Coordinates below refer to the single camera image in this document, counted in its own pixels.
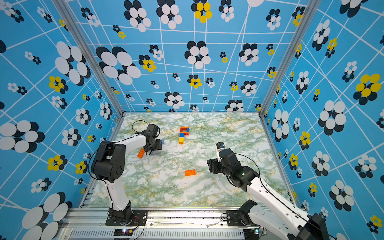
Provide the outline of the orange lego brick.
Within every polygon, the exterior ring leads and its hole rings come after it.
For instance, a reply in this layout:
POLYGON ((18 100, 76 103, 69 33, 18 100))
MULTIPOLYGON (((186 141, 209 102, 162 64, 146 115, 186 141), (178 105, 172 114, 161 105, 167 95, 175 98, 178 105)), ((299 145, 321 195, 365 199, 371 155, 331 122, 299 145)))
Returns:
POLYGON ((137 155, 137 158, 141 159, 145 155, 146 151, 144 149, 141 149, 137 155))

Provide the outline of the orange long lego plate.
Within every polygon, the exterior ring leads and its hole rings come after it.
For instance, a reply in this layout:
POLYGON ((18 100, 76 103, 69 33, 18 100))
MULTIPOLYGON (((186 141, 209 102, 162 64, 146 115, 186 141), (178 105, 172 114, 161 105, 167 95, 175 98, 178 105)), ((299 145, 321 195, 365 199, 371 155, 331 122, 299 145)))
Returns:
POLYGON ((188 177, 188 176, 194 176, 196 175, 196 170, 186 170, 185 171, 185 176, 188 177))

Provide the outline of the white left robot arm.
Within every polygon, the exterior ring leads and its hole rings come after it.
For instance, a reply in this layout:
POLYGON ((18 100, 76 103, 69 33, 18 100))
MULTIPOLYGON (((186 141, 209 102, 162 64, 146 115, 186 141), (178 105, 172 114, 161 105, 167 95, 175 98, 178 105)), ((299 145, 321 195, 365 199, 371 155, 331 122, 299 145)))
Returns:
POLYGON ((139 225, 134 216, 132 204, 127 197, 122 180, 125 169, 126 155, 132 151, 143 149, 146 154, 162 149, 159 139, 160 128, 154 124, 147 124, 147 129, 135 132, 134 135, 120 141, 103 141, 93 154, 90 175, 93 179, 104 183, 110 207, 108 220, 110 223, 127 226, 131 223, 139 225))

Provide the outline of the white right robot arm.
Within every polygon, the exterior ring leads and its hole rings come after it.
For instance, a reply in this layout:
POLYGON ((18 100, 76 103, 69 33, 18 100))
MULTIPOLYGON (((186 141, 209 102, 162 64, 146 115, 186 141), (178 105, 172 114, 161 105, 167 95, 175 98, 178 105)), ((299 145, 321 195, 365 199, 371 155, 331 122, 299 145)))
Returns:
POLYGON ((262 178, 260 170, 243 166, 237 154, 223 142, 216 144, 217 158, 207 161, 212 174, 223 174, 236 188, 262 202, 268 210, 252 200, 239 209, 240 222, 245 226, 259 225, 282 240, 330 240, 326 221, 319 215, 309 215, 282 197, 262 178))

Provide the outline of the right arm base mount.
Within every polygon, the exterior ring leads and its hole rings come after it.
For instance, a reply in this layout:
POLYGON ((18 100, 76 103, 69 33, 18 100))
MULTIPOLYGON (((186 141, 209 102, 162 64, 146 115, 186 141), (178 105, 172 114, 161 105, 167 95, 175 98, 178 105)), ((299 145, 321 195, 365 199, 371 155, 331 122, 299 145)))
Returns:
POLYGON ((245 213, 240 210, 228 210, 226 211, 226 215, 227 225, 229 227, 248 227, 252 225, 248 222, 245 213))

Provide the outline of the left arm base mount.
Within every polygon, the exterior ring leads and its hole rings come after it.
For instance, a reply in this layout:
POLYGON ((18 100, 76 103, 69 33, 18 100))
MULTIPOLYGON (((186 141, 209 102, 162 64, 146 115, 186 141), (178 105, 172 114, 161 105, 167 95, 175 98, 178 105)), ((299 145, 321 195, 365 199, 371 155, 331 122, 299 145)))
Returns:
POLYGON ((109 208, 106 226, 137 227, 144 226, 148 219, 148 210, 115 211, 109 208))

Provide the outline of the aluminium front rail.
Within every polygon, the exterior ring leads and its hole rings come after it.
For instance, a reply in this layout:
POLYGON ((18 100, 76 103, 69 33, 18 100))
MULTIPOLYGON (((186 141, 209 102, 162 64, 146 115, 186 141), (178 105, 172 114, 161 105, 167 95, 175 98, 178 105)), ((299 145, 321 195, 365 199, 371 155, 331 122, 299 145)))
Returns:
POLYGON ((235 223, 228 211, 236 208, 135 208, 139 227, 108 226, 105 208, 71 210, 58 240, 286 240, 294 234, 289 225, 268 209, 255 206, 249 216, 252 226, 235 223))

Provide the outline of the left aluminium corner post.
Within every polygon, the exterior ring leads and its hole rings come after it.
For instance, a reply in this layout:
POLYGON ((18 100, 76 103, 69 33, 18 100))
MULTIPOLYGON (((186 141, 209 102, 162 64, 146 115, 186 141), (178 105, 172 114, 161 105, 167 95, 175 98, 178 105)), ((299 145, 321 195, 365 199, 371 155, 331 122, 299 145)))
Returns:
POLYGON ((111 104, 117 111, 117 114, 120 118, 124 116, 124 111, 122 106, 118 102, 117 97, 112 92, 111 86, 104 76, 103 71, 101 70, 96 58, 93 56, 93 52, 91 51, 83 32, 81 31, 79 25, 76 23, 74 14, 71 13, 70 7, 65 1, 53 1, 54 6, 58 10, 60 16, 64 19, 66 25, 68 26, 72 37, 83 53, 86 61, 89 63, 90 69, 95 74, 96 79, 100 83, 102 89, 106 93, 109 98, 111 104))

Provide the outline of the aluminium corner post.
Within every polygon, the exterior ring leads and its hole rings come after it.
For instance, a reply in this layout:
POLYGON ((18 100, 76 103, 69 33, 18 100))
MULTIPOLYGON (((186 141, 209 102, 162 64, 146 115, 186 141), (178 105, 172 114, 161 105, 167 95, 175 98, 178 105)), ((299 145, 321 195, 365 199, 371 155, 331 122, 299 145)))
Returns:
POLYGON ((266 111, 268 110, 272 100, 273 100, 273 97, 274 97, 274 94, 275 94, 275 91, 277 89, 277 87, 279 86, 279 84, 281 83, 283 77, 284 77, 284 74, 286 73, 293 57, 294 57, 294 53, 296 52, 296 49, 297 47, 299 46, 299 44, 301 43, 301 40, 303 39, 310 23, 312 22, 312 19, 319 7, 321 3, 321 0, 310 0, 306 9, 305 9, 305 14, 304 14, 304 17, 303 19, 301 20, 301 23, 299 24, 299 26, 297 27, 297 30, 295 31, 295 34, 293 35, 293 38, 287 48, 287 51, 285 52, 285 55, 282 59, 282 62, 278 68, 278 72, 277 72, 277 76, 274 78, 274 80, 272 81, 272 84, 269 88, 269 91, 266 95, 266 98, 262 104, 262 108, 261 108, 261 111, 260 111, 260 117, 263 117, 264 114, 266 113, 266 111))
POLYGON ((100 83, 102 89, 106 93, 109 98, 111 104, 117 111, 117 114, 120 118, 124 116, 124 111, 122 106, 118 102, 117 97, 112 92, 111 86, 104 76, 103 71, 101 70, 96 58, 93 56, 93 52, 91 51, 83 32, 81 31, 79 25, 76 23, 74 14, 71 13, 70 7, 65 1, 53 1, 54 6, 58 10, 60 16, 64 19, 66 25, 68 26, 72 37, 83 53, 86 61, 89 63, 90 69, 95 74, 96 79, 100 83))

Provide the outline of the right aluminium corner post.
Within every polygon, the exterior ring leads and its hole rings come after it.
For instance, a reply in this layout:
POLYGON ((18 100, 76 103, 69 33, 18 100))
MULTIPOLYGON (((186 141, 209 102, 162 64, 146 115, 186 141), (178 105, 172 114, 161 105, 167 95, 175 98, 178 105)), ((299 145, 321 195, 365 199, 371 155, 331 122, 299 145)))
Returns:
POLYGON ((301 40, 303 39, 310 23, 312 22, 312 19, 319 7, 321 3, 321 0, 310 0, 306 9, 305 9, 305 14, 304 14, 304 17, 303 19, 301 20, 301 23, 299 24, 299 26, 297 27, 297 30, 295 31, 295 34, 293 35, 293 38, 287 48, 287 51, 285 52, 285 55, 282 59, 282 62, 278 68, 278 72, 277 72, 277 76, 274 78, 274 80, 272 81, 272 84, 269 88, 269 91, 266 95, 266 98, 262 104, 262 108, 261 108, 261 111, 260 111, 260 117, 263 117, 264 114, 266 113, 266 111, 268 110, 272 100, 273 100, 273 97, 274 97, 274 94, 275 94, 275 91, 277 89, 277 87, 279 86, 279 84, 281 83, 283 77, 284 77, 284 74, 286 73, 293 57, 294 57, 294 53, 296 52, 296 49, 297 47, 299 46, 299 44, 301 43, 301 40))

